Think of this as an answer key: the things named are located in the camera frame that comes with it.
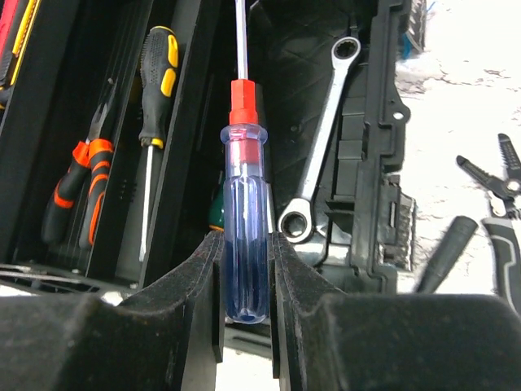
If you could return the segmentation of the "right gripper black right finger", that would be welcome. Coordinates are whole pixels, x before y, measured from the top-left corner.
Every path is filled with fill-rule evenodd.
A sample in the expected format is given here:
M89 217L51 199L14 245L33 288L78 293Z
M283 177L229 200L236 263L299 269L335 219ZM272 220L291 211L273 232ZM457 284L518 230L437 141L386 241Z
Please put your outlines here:
M520 319L493 296L345 293L269 237L283 390L517 390Z

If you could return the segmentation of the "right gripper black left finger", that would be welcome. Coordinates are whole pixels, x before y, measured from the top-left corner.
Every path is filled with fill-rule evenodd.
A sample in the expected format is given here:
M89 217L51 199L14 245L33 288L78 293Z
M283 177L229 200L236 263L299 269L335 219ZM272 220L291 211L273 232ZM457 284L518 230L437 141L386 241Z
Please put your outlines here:
M2 389L214 389L223 247L220 233L208 234L180 266L119 305L93 294L2 298Z

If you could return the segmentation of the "blue clear-handled screwdriver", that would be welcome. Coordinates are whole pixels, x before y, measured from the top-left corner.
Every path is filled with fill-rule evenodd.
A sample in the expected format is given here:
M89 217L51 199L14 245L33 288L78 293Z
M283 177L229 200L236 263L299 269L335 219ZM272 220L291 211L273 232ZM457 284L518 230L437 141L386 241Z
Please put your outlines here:
M256 84L248 76L246 3L235 3L237 77L230 84L225 147L224 240L221 263L226 316L256 324L269 313L268 213L264 145L267 132L256 110Z

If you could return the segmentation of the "ratchet wrench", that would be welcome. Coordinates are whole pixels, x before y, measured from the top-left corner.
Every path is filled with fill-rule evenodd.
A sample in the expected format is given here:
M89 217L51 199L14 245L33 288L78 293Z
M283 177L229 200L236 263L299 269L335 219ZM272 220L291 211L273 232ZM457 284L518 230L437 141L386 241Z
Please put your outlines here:
M292 244L304 242L313 232L314 194L320 182L344 85L360 53L361 43L355 37L342 37L331 48L332 76L309 154L296 193L278 219L278 229ZM294 217L300 218L304 223L299 234L293 234L286 228L286 224Z

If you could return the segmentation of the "green stubby screwdriver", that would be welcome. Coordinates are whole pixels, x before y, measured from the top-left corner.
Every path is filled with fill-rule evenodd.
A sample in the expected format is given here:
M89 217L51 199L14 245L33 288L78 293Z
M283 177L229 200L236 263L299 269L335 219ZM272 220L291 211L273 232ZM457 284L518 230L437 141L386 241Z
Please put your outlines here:
M224 230L224 191L220 185L208 210L208 226L214 231Z

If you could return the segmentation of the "orange black pliers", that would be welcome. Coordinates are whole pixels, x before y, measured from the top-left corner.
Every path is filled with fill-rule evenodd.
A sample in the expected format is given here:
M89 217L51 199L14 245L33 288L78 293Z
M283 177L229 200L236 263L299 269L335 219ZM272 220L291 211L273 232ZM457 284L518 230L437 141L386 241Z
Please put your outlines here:
M89 133L72 150L68 171L57 182L46 206L41 231L45 244L57 244L65 236L85 180L89 180L90 184L78 244L83 249L90 249L94 244L114 154L114 144L108 131L114 121L112 107L117 81L110 79L107 84L108 91L94 112Z

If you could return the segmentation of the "black plastic toolbox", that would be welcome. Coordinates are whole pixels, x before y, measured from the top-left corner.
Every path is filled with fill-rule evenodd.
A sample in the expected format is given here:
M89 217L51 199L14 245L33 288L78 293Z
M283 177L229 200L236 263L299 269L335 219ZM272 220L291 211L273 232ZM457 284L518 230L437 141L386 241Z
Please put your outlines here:
M235 76L231 1L40 1L20 72L1 110L1 281L26 292L133 292L187 258L211 230L225 177L220 132ZM398 170L409 109L395 87L410 1L250 1L249 64L268 130L272 227L294 197L332 76L331 48L361 53L344 85L300 259L345 292L394 293L401 256ZM147 255L139 261L147 162L142 48L174 32L177 79L152 170ZM46 206L86 139L107 81L117 81L114 144L94 244L78 244L89 180L57 244L41 238Z

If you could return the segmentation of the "yellow utility knife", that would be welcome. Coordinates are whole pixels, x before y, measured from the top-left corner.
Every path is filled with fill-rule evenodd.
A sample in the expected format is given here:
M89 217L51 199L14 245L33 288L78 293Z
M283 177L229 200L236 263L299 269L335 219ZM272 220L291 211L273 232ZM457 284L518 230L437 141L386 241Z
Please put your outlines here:
M24 58L34 20L41 2L38 0L18 0L15 18L7 35L7 42L1 53L1 110L7 107Z

